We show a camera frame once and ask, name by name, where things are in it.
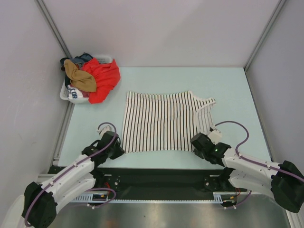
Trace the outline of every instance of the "black and white striped fabric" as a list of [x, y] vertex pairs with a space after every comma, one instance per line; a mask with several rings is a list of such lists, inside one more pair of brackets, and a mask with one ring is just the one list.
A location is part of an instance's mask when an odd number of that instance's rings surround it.
[[190, 139], [213, 127], [213, 98], [191, 91], [155, 95], [128, 92], [123, 119], [122, 147], [126, 152], [192, 151]]

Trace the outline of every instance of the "white plastic basket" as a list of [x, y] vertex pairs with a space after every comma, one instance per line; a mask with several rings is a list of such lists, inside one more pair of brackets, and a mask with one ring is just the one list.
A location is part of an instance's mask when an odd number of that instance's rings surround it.
[[[111, 63], [112, 62], [112, 58], [109, 56], [94, 56], [95, 58], [97, 58], [98, 62], [100, 64], [103, 63]], [[83, 102], [88, 102], [89, 98], [88, 97], [81, 97], [81, 98], [75, 98], [75, 99], [68, 99], [68, 89], [65, 86], [65, 82], [63, 81], [62, 87], [61, 87], [61, 91], [60, 91], [60, 98], [62, 100], [68, 100], [74, 104], [78, 104], [78, 103], [83, 103]]]

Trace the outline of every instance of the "tan garment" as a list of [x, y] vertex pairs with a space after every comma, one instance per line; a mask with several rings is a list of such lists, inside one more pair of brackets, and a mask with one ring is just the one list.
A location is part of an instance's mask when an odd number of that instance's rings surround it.
[[85, 92], [96, 92], [95, 78], [86, 71], [79, 70], [69, 59], [64, 62], [66, 75], [71, 79], [72, 86]]

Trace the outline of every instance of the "purple cable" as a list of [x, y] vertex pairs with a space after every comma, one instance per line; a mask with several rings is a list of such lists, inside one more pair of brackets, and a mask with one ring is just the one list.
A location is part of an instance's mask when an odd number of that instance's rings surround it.
[[[240, 145], [243, 145], [243, 144], [248, 140], [248, 138], [249, 138], [249, 131], [247, 130], [247, 128], [246, 128], [244, 125], [242, 125], [241, 123], [236, 122], [236, 121], [231, 121], [231, 120], [227, 120], [227, 121], [223, 121], [223, 122], [217, 123], [215, 126], [218, 126], [218, 125], [220, 125], [220, 124], [225, 124], [225, 123], [233, 123], [233, 124], [240, 125], [242, 128], [244, 128], [244, 130], [245, 130], [246, 133], [247, 133], [246, 139], [243, 140], [242, 142], [240, 142], [240, 143], [236, 146], [236, 153], [237, 153], [238, 157], [241, 158], [241, 159], [243, 159], [243, 160], [245, 160], [245, 161], [247, 161], [247, 162], [250, 162], [250, 163], [253, 163], [253, 164], [256, 164], [256, 165], [260, 165], [260, 166], [263, 166], [263, 167], [265, 167], [265, 168], [268, 168], [268, 166], [267, 166], [266, 164], [264, 164], [264, 163], [260, 163], [260, 162], [257, 162], [257, 161], [253, 161], [253, 160], [251, 160], [251, 159], [249, 159], [249, 158], [244, 157], [243, 155], [239, 155], [238, 148], [240, 147]], [[299, 177], [299, 176], [297, 176], [297, 175], [295, 175], [295, 174], [293, 174], [293, 173], [291, 173], [291, 172], [288, 172], [288, 171], [285, 171], [285, 170], [281, 170], [281, 169], [278, 169], [278, 168], [273, 167], [273, 166], [269, 166], [269, 168], [272, 169], [272, 170], [275, 170], [275, 171], [278, 171], [278, 172], [287, 174], [287, 175], [289, 175], [289, 176], [292, 176], [292, 177], [298, 179], [298, 180], [301, 181], [301, 182], [304, 182], [304, 179], [303, 179], [302, 177]]]
[[94, 208], [100, 208], [100, 207], [102, 207], [102, 206], [104, 206], [104, 205], [107, 205], [109, 202], [111, 202], [112, 200], [114, 200], [115, 197], [116, 197], [116, 192], [115, 192], [113, 189], [109, 189], [109, 188], [89, 189], [89, 190], [87, 190], [87, 191], [111, 191], [111, 192], [113, 192], [113, 194], [114, 194], [114, 196], [113, 196], [110, 200], [108, 200], [107, 202], [105, 202], [105, 203], [103, 203], [103, 204], [101, 204], [101, 205], [94, 206]]
[[[78, 166], [79, 164], [83, 163], [84, 161], [86, 161], [86, 160], [88, 160], [88, 159], [90, 159], [90, 158], [92, 158], [92, 157], [98, 155], [98, 154], [101, 153], [102, 151], [106, 150], [106, 149], [114, 142], [115, 137], [116, 137], [116, 135], [117, 135], [117, 134], [116, 134], [116, 132], [117, 132], [117, 131], [116, 131], [116, 127], [115, 127], [112, 123], [104, 122], [104, 123], [101, 123], [101, 124], [98, 126], [98, 129], [100, 128], [101, 125], [104, 125], [104, 124], [109, 124], [109, 125], [111, 125], [111, 126], [114, 128], [114, 133], [115, 133], [115, 134], [114, 134], [112, 140], [111, 140], [104, 148], [102, 148], [101, 150], [99, 150], [99, 151], [97, 151], [97, 152], [91, 154], [90, 156], [88, 156], [88, 157], [82, 159], [81, 161], [77, 162], [77, 163], [76, 163], [77, 166]], [[75, 166], [71, 166], [70, 168], [68, 168], [67, 170], [65, 170], [62, 174], [60, 174], [57, 178], [55, 178], [55, 179], [53, 180], [53, 182], [54, 182], [54, 183], [57, 182], [60, 178], [62, 178], [64, 175], [66, 175], [68, 172], [70, 172], [70, 171], [71, 171], [72, 169], [74, 169], [74, 168], [75, 168]], [[40, 196], [41, 196], [49, 187], [51, 187], [51, 183], [49, 183], [43, 190], [41, 190], [41, 192], [34, 198], [34, 200], [32, 201], [31, 205], [29, 206], [28, 211], [27, 211], [27, 213], [26, 213], [26, 215], [25, 215], [25, 217], [24, 217], [24, 224], [25, 224], [26, 227], [31, 227], [31, 226], [32, 226], [31, 224], [28, 223], [29, 214], [30, 214], [31, 210], [33, 209], [35, 203], [36, 203], [37, 200], [39, 199], [39, 197], [40, 197]]]
[[235, 205], [235, 207], [236, 207], [236, 206], [239, 206], [239, 205], [242, 205], [243, 203], [245, 203], [245, 201], [247, 201], [247, 199], [249, 198], [249, 196], [251, 195], [251, 193], [252, 193], [252, 191], [250, 191], [250, 192], [248, 193], [248, 195], [246, 195], [245, 199], [244, 199], [242, 202], [237, 203], [237, 204]]

